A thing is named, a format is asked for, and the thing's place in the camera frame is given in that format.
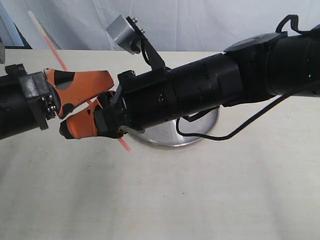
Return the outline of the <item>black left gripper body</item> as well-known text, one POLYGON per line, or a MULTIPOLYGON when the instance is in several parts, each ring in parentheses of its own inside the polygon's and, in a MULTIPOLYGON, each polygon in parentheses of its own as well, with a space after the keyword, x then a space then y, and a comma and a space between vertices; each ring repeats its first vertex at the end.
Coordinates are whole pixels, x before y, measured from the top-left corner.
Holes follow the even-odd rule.
POLYGON ((47 130, 47 121, 57 116, 53 88, 47 81, 47 76, 39 71, 19 76, 18 82, 38 127, 42 131, 47 130))

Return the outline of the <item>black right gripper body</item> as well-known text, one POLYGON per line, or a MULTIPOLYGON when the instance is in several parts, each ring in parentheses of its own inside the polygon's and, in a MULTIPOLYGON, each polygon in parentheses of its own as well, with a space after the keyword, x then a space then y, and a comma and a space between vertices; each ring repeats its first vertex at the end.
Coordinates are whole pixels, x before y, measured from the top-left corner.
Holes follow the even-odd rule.
POLYGON ((169 69, 140 75, 128 70, 117 77, 116 105, 93 113, 99 137, 118 139, 129 131, 143 133, 181 115, 169 69))

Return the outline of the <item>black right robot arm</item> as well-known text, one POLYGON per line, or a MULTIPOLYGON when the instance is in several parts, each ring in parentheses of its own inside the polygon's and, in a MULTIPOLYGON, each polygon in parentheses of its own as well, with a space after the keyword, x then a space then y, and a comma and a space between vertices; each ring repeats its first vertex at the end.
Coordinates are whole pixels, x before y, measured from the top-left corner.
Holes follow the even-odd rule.
POLYGON ((169 68, 136 22, 119 16, 107 32, 123 49, 141 53, 151 71, 118 75, 116 91, 60 124, 66 139, 121 138, 165 122, 193 122, 219 107, 270 104, 221 140, 228 140, 291 96, 320 95, 320 28, 300 30, 287 15, 271 33, 239 41, 223 53, 169 68))

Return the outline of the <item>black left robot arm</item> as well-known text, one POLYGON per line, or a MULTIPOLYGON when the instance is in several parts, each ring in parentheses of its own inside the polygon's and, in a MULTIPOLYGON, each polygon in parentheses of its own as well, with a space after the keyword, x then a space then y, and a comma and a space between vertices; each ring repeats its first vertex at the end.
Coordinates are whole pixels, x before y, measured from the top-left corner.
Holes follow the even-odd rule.
POLYGON ((0 78, 0 138, 36 128, 48 129, 58 117, 66 139, 98 136, 94 111, 102 107, 98 96, 114 81, 107 70, 61 71, 45 68, 27 73, 23 64, 5 67, 0 78))

